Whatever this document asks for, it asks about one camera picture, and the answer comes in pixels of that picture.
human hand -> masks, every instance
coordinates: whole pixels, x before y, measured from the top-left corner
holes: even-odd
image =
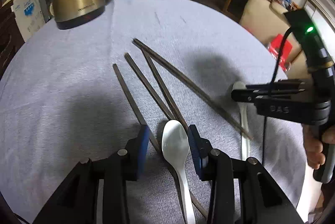
[[[319,169],[326,161],[326,157],[322,153],[323,145],[321,141],[316,139],[310,129],[310,126],[303,125],[304,148],[307,155],[307,163],[313,169]],[[335,144],[335,126],[330,127],[322,135],[322,141],[328,144]]]

sofa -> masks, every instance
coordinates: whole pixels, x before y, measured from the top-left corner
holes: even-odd
[[[240,25],[254,35],[265,47],[278,35],[286,32],[290,27],[283,13],[287,9],[275,1],[268,0],[248,0]],[[286,60],[291,63],[291,67],[286,72],[289,79],[310,78],[307,72],[306,57],[300,44],[293,34],[288,37],[292,44],[292,50]]]

gray tablecloth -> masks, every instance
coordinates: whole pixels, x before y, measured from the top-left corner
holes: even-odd
[[[129,52],[164,100],[136,37],[171,62],[239,120],[232,84],[271,79],[275,61],[251,34],[223,14],[189,0],[112,0],[103,15],[70,30],[48,22],[16,54],[0,81],[0,191],[32,222],[83,157],[108,157],[137,135],[138,121],[114,74],[117,63],[152,132],[167,121],[124,59]],[[241,158],[241,136],[188,87],[157,68],[188,124],[230,157]],[[279,78],[284,78],[282,71]],[[248,107],[251,155],[261,160],[263,117]],[[304,179],[301,126],[269,119],[266,169],[294,205]],[[189,186],[208,206],[191,156]],[[145,170],[128,182],[131,223],[183,223],[172,176],[149,144]],[[236,184],[236,201],[238,187]],[[197,223],[204,218],[195,209]]]

screw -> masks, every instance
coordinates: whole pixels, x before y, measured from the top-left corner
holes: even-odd
[[[258,163],[258,160],[257,160],[256,158],[254,158],[254,157],[250,157],[250,158],[248,159],[248,162],[251,163],[251,164],[257,164],[257,163]]]
[[[82,158],[79,162],[81,163],[81,164],[87,164],[88,163],[88,161],[89,161],[89,158]]]
[[[218,156],[220,155],[220,150],[216,149],[216,148],[213,148],[210,153],[213,155],[213,156]]]
[[[127,153],[128,153],[128,151],[126,149],[120,149],[118,151],[119,156],[125,156],[125,155],[127,155]]]

cardboard box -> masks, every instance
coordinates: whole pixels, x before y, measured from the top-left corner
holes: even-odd
[[[45,24],[39,0],[13,0],[11,9],[25,42]]]

